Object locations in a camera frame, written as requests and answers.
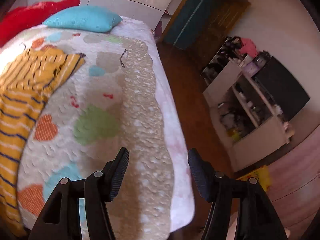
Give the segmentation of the yellow striped knit sweater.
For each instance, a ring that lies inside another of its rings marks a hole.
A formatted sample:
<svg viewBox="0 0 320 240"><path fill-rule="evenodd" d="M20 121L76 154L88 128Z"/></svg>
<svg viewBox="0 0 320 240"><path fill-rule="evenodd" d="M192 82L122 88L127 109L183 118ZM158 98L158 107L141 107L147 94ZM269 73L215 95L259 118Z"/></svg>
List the yellow striped knit sweater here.
<svg viewBox="0 0 320 240"><path fill-rule="evenodd" d="M17 202L23 149L49 98L84 62L80 53L28 48L1 74L1 220L16 237L25 235Z"/></svg>

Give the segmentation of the turquoise knit cushion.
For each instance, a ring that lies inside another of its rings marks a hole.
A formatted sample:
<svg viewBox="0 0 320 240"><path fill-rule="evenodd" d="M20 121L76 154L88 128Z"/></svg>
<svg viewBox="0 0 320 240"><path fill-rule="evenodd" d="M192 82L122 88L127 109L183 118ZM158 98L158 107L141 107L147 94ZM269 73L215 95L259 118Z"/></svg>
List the turquoise knit cushion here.
<svg viewBox="0 0 320 240"><path fill-rule="evenodd" d="M107 33L122 20L118 14L105 7L86 5L61 10L47 18L42 24L51 28Z"/></svg>

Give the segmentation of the white shelf unit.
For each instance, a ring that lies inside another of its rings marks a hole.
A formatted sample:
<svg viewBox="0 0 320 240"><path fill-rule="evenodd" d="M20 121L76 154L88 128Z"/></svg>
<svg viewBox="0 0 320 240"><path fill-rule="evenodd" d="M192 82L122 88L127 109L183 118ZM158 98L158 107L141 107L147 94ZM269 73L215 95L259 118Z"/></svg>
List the white shelf unit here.
<svg viewBox="0 0 320 240"><path fill-rule="evenodd" d="M201 73L213 127L235 172L289 144L295 133L249 75L251 58L239 53L241 45L240 38L226 37Z"/></svg>

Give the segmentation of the black television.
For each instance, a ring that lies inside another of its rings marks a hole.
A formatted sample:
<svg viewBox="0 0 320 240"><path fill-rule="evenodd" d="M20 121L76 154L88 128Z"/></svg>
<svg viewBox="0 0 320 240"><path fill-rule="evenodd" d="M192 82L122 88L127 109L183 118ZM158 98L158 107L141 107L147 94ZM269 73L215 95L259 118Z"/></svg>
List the black television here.
<svg viewBox="0 0 320 240"><path fill-rule="evenodd" d="M275 57L271 57L252 79L281 107L289 121L310 100L298 80Z"/></svg>

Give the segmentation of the pink white bed sheet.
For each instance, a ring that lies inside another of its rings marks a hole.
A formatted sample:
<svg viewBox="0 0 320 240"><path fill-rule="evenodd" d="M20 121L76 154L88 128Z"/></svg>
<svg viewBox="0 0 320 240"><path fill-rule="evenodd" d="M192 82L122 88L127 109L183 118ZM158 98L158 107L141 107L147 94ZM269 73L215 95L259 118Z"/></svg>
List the pink white bed sheet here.
<svg viewBox="0 0 320 240"><path fill-rule="evenodd" d="M155 98L164 121L164 137L174 168L174 189L170 208L170 231L175 232L188 225L195 213L195 201L191 186L191 174L187 161L187 146L178 118L174 98L167 75L159 57L153 34L144 22L122 16L123 20L111 30L111 34L136 38L148 46L156 77Z"/></svg>

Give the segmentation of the patchwork heart quilt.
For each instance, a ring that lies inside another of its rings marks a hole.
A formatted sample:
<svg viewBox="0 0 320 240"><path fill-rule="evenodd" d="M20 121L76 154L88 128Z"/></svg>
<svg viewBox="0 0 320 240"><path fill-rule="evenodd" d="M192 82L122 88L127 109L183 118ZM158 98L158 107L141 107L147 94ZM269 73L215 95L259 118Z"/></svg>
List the patchwork heart quilt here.
<svg viewBox="0 0 320 240"><path fill-rule="evenodd" d="M107 206L115 237L166 239L174 171L148 46L112 34L30 28L1 49L1 74L25 49L49 47L85 62L49 98L23 149L17 202L25 232L60 179L85 179L126 147L130 162Z"/></svg>

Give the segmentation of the pink cloth on shelf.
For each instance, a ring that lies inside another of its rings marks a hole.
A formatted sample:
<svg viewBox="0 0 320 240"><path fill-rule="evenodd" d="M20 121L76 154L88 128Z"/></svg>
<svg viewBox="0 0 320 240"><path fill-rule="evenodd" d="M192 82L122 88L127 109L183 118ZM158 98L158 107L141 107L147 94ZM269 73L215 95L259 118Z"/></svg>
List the pink cloth on shelf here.
<svg viewBox="0 0 320 240"><path fill-rule="evenodd" d="M239 49L240 54L247 54L252 58L258 55L258 50L252 40L249 38L241 38L242 47Z"/></svg>

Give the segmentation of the yellow package on floor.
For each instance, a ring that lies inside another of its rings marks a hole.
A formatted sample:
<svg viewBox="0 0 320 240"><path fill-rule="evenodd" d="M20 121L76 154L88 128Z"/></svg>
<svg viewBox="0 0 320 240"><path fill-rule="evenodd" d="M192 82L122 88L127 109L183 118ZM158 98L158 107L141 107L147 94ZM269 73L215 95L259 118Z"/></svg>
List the yellow package on floor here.
<svg viewBox="0 0 320 240"><path fill-rule="evenodd" d="M256 179L265 192L270 189L272 183L270 173L266 165L263 165L256 170L249 172L248 174L243 175L240 178L237 178L237 180L244 181L246 184L246 189L249 189L251 183L248 183L247 181L251 178Z"/></svg>

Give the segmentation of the long red pillow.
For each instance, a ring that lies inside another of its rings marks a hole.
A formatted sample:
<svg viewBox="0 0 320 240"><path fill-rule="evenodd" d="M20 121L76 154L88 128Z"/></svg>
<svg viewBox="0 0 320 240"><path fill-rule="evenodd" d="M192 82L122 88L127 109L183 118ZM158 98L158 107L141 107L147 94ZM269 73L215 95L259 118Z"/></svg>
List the long red pillow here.
<svg viewBox="0 0 320 240"><path fill-rule="evenodd" d="M42 24L61 10L76 7L80 0L43 1L28 7L17 7L1 20L1 47L25 29Z"/></svg>

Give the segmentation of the brown wooden door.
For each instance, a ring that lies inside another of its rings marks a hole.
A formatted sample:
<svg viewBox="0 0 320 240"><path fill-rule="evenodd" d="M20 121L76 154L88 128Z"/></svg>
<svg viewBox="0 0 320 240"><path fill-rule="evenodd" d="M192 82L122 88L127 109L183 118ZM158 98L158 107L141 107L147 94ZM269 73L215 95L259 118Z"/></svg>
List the brown wooden door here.
<svg viewBox="0 0 320 240"><path fill-rule="evenodd" d="M186 51L205 66L250 5L248 0L183 0L162 41Z"/></svg>

